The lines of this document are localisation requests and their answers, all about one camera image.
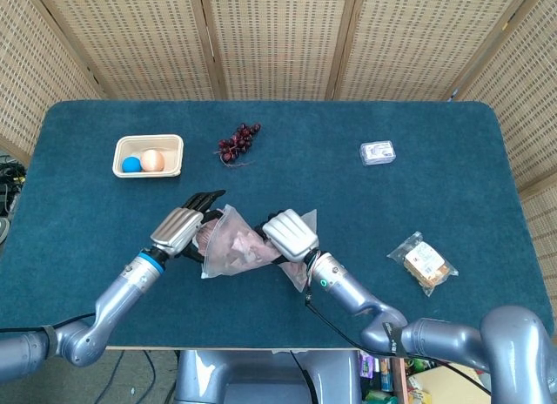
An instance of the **white tray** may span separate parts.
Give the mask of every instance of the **white tray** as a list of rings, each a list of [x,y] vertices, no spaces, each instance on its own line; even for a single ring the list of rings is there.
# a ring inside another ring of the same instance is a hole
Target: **white tray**
[[[122,162],[128,156],[141,158],[143,152],[155,149],[164,157],[164,169],[161,172],[122,171]],[[182,170],[184,140],[176,134],[155,134],[150,136],[126,136],[118,140],[114,152],[112,171],[119,178],[168,178],[177,176]]]

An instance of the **orange ball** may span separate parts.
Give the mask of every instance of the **orange ball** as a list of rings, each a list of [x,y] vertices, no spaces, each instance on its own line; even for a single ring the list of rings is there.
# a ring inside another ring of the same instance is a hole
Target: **orange ball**
[[[145,172],[161,172],[164,169],[164,157],[160,151],[150,149],[141,155],[141,168]]]

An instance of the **plastic bag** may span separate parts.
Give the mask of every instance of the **plastic bag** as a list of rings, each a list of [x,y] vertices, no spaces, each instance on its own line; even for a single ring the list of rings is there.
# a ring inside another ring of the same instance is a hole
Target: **plastic bag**
[[[459,271],[424,241],[421,232],[415,232],[387,254],[387,257],[403,265],[418,280],[428,297],[449,276],[459,274]]]
[[[316,210],[302,219],[316,231]],[[230,205],[225,207],[219,220],[210,221],[199,230],[196,241],[199,253],[205,256],[202,279],[257,269],[271,264],[280,256],[271,241],[263,241]],[[285,262],[279,266],[301,292],[307,281],[305,263]]]
[[[280,252],[274,246],[266,245],[230,205],[225,207],[207,246],[199,244],[199,252],[205,254],[201,278],[257,269],[280,256]]]
[[[317,210],[302,215],[304,221],[313,232],[317,232]],[[286,273],[286,276],[294,284],[299,292],[304,290],[307,282],[307,265],[304,262],[285,262],[281,263],[280,268]]]

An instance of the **blue felt surface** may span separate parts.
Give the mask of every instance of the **blue felt surface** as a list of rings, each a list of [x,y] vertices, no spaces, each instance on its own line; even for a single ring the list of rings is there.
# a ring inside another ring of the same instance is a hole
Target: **blue felt surface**
[[[242,121],[263,130],[246,161],[213,154]],[[125,135],[177,133],[176,178],[112,174]],[[364,167],[361,143],[390,139],[397,158]],[[166,214],[194,192],[224,188],[256,225],[269,212],[318,209],[321,247],[409,320],[478,326],[503,304],[553,320],[509,170],[500,128],[478,103],[117,102],[50,109],[0,264],[0,327],[36,326],[93,310],[95,299],[144,246]],[[427,298],[386,255],[415,231],[460,276]],[[117,328],[112,345],[346,347],[304,309],[280,269],[201,280],[188,259]],[[316,305],[358,338],[369,317],[350,317],[320,290]]]

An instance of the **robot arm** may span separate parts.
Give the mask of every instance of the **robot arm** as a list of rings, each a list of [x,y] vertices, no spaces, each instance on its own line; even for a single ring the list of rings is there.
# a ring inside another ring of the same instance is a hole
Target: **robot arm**
[[[151,235],[153,245],[126,265],[97,299],[92,326],[74,321],[0,341],[0,384],[36,372],[51,356],[63,356],[77,367],[96,362],[118,322],[164,273],[166,260],[182,253],[203,222],[215,216],[205,212],[224,193],[198,193],[166,217]]]
[[[492,403],[551,404],[557,390],[557,353],[540,319],[518,306],[504,306],[484,317],[480,330],[446,321],[404,315],[373,296],[330,253],[293,210],[269,220],[263,232],[290,261],[303,260],[311,280],[350,314],[370,313],[360,334],[366,348],[385,355],[418,355],[457,362],[492,375]]]

